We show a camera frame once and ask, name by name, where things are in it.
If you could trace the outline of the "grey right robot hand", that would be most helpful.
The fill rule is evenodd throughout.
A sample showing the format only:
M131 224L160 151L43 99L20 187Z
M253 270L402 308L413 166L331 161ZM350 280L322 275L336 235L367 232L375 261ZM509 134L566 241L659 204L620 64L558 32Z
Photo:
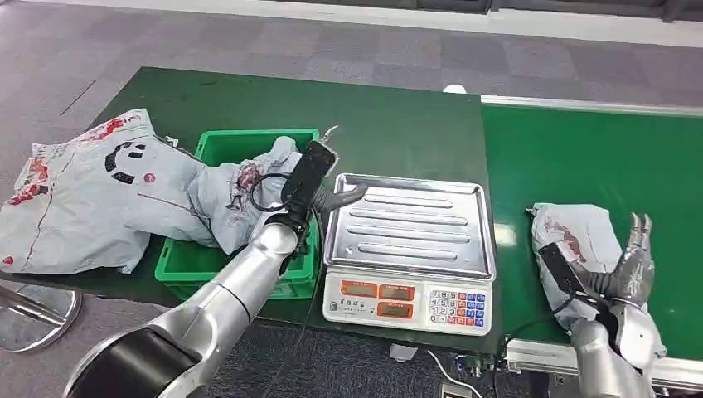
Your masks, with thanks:
M628 242L611 273L591 272L588 286L607 299L642 308L652 290L655 264L651 254L652 220L648 214L631 213Z

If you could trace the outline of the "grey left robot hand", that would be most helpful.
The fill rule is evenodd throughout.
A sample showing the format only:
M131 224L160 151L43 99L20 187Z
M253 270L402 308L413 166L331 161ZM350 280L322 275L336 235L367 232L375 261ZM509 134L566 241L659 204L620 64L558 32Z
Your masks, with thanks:
M320 138L313 140L315 156L313 157L313 171L308 180L316 188L312 194L311 208L317 214L330 213L360 201L369 188L368 185L361 184L348 192L334 192L324 185L324 179L334 170L339 160L338 153L329 144L332 133L338 128L339 125L333 125Z

